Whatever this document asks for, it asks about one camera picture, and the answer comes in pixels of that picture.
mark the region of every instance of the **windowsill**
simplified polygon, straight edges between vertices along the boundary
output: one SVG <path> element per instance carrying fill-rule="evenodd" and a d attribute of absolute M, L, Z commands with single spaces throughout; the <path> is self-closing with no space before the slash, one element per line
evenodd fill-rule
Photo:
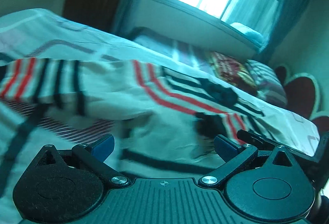
<path fill-rule="evenodd" d="M 178 0 L 153 0 L 153 1 L 168 5 L 170 7 L 178 9 L 180 11 L 188 13 L 194 17 L 197 17 L 200 20 L 205 21 L 205 22 L 217 27 L 218 29 L 224 31 L 225 33 L 229 34 L 230 36 L 238 39 L 239 41 L 243 42 L 247 46 L 251 47 L 256 52 L 259 52 L 259 50 L 262 49 L 262 47 L 263 47 L 263 45 L 255 43 L 254 41 L 251 41 L 245 34 L 236 30 L 235 28 L 228 25 L 227 23 L 219 20 L 218 18 L 216 18 L 210 14 L 207 14 L 204 11 L 201 11 L 191 5 L 188 5 L 184 2 L 181 2 Z"/>

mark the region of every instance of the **crosshair marking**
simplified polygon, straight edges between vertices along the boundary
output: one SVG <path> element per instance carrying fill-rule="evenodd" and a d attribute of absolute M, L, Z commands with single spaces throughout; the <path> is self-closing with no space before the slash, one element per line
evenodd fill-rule
<path fill-rule="evenodd" d="M 169 182 L 164 180 L 164 181 L 161 181 L 160 184 L 164 187 L 164 186 L 167 186 L 169 184 Z"/>

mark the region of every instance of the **red stripe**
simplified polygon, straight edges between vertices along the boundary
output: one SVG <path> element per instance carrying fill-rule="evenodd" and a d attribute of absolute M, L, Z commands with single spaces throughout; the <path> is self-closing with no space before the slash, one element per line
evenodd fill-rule
<path fill-rule="evenodd" d="M 238 116 L 236 113 L 234 114 L 234 118 L 237 120 L 237 122 L 239 123 L 241 129 L 247 131 L 247 128 L 246 128 L 246 125 L 244 124 L 244 122 L 241 120 L 241 117 Z M 236 139 L 239 141 L 239 143 L 242 145 L 242 144 L 245 144 L 246 142 L 244 142 L 243 140 L 240 140 L 236 137 Z"/>
<path fill-rule="evenodd" d="M 214 112 L 214 113 L 225 113 L 224 111 L 221 111 L 217 108 L 214 108 L 208 104 L 205 104 L 205 103 L 202 103 L 198 100 L 195 100 L 191 97 L 188 97 L 188 96 L 184 96 L 184 95 L 181 95 L 181 94 L 177 94 L 177 93 L 171 93 L 169 92 L 166 88 L 164 88 L 160 81 L 156 78 L 155 74 L 154 74 L 154 69 L 153 69 L 153 65 L 152 64 L 147 64 L 147 67 L 148 67 L 148 70 L 149 70 L 149 74 L 150 74 L 150 77 L 151 77 L 151 81 L 153 83 L 155 83 L 157 85 L 157 87 L 166 95 L 170 96 L 170 97 L 173 97 L 173 98 L 177 98 L 177 99 L 180 99 L 180 100 L 183 100 L 183 101 L 186 101 L 188 103 L 191 103 L 193 105 L 196 105 L 200 108 L 203 108 L 205 110 L 208 110 L 210 112 Z"/>
<path fill-rule="evenodd" d="M 25 74 L 25 77 L 23 78 L 22 82 L 21 82 L 21 85 L 19 86 L 19 89 L 17 90 L 17 93 L 14 97 L 14 100 L 19 102 L 20 101 L 20 98 L 27 86 L 27 84 L 29 83 L 31 77 L 32 77 L 32 71 L 33 71 L 33 67 L 34 67 L 34 64 L 36 62 L 36 59 L 35 58 L 31 58 L 30 59 L 30 63 L 29 63 L 29 67 L 27 68 L 27 72 Z"/>
<path fill-rule="evenodd" d="M 231 120 L 231 115 L 227 115 L 227 122 L 228 122 L 228 124 L 229 124 L 229 126 L 230 126 L 230 129 L 231 129 L 231 131 L 232 131 L 232 134 L 233 134 L 233 138 L 240 144 L 240 145 L 242 145 L 242 144 L 245 144 L 245 142 L 244 141 L 242 141 L 242 140 L 240 140 L 240 139 L 238 139 L 237 138 L 237 130 L 236 130 L 236 128 L 234 127 L 234 125 L 233 125 L 233 123 L 232 123 L 232 120 Z"/>
<path fill-rule="evenodd" d="M 196 113 L 196 111 L 193 111 L 191 109 L 179 106 L 177 104 L 173 104 L 170 103 L 168 101 L 162 100 L 161 98 L 159 98 L 148 86 L 145 85 L 144 80 L 142 78 L 142 74 L 141 74 L 141 70 L 140 70 L 140 65 L 139 62 L 137 60 L 133 60 L 134 63 L 134 68 L 135 68 L 135 73 L 136 73 L 136 77 L 137 77 L 137 81 L 138 84 L 145 89 L 145 91 L 148 93 L 148 95 L 151 96 L 151 98 L 156 101 L 158 104 L 183 112 L 183 113 L 187 113 L 187 114 L 192 114 L 194 115 Z"/>
<path fill-rule="evenodd" d="M 239 123 L 241 129 L 247 131 L 247 128 L 244 124 L 244 122 L 241 120 L 241 117 L 239 117 L 236 113 L 234 114 L 234 118 L 237 120 L 237 122 Z"/>
<path fill-rule="evenodd" d="M 21 63 L 22 63 L 22 59 L 18 59 L 16 62 L 15 62 L 15 72 L 14 72 L 14 75 L 12 76 L 12 78 L 9 80 L 9 82 L 7 83 L 7 85 L 5 86 L 4 90 L 1 92 L 0 94 L 0 97 L 1 98 L 4 98 L 5 95 L 7 94 L 7 92 L 9 91 L 10 87 L 14 84 L 14 82 L 16 81 L 17 79 L 17 76 L 19 74 L 19 69 L 20 69 L 20 66 L 21 66 Z"/>

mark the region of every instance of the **striped pillow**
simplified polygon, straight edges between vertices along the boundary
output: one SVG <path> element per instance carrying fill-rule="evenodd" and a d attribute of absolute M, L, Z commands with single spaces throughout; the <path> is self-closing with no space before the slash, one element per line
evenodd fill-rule
<path fill-rule="evenodd" d="M 257 97 L 275 106 L 285 108 L 287 105 L 286 93 L 274 71 L 267 65 L 254 60 L 247 60 L 245 66 L 257 85 Z"/>

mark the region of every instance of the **red pillow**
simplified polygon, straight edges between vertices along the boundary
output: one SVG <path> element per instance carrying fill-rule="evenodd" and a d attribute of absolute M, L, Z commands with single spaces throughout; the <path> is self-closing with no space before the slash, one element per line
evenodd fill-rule
<path fill-rule="evenodd" d="M 257 95 L 255 81 L 242 63 L 218 52 L 210 52 L 209 63 L 218 78 L 251 95 Z"/>

